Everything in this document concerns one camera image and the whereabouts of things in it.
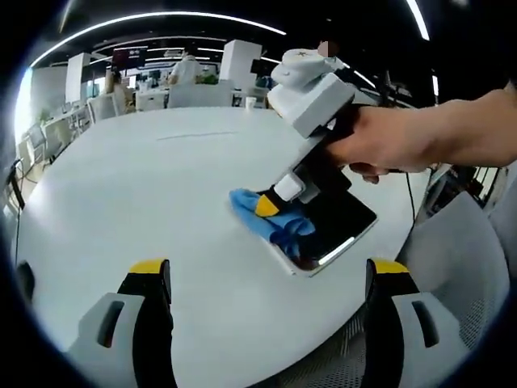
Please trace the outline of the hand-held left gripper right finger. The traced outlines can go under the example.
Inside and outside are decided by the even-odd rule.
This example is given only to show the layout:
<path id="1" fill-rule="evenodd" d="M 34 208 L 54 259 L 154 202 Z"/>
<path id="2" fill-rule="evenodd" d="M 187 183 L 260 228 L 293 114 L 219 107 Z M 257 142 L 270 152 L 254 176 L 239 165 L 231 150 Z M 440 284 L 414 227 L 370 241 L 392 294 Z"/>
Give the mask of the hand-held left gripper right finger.
<path id="1" fill-rule="evenodd" d="M 365 306 L 366 387 L 438 387 L 469 352 L 459 321 L 398 262 L 367 261 Z"/>

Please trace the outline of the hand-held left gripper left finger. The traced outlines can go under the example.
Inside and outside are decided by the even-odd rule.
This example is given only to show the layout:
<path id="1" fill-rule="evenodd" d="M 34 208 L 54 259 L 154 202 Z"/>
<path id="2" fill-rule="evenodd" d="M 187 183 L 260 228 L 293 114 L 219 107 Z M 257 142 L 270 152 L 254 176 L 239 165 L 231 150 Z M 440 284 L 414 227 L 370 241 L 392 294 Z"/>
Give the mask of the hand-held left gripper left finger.
<path id="1" fill-rule="evenodd" d="M 81 318 L 67 356 L 95 387 L 172 387 L 170 262 L 134 264 Z"/>

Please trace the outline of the person's right hand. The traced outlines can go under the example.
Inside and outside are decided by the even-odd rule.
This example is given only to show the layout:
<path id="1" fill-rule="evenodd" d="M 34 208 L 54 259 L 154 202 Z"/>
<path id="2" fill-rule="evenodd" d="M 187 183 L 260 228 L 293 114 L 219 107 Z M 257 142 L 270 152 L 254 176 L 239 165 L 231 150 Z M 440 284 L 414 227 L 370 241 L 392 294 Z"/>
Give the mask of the person's right hand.
<path id="1" fill-rule="evenodd" d="M 377 184 L 391 170 L 421 172 L 440 163 L 437 108 L 362 107 L 352 135 L 326 149 L 339 166 L 348 166 Z"/>

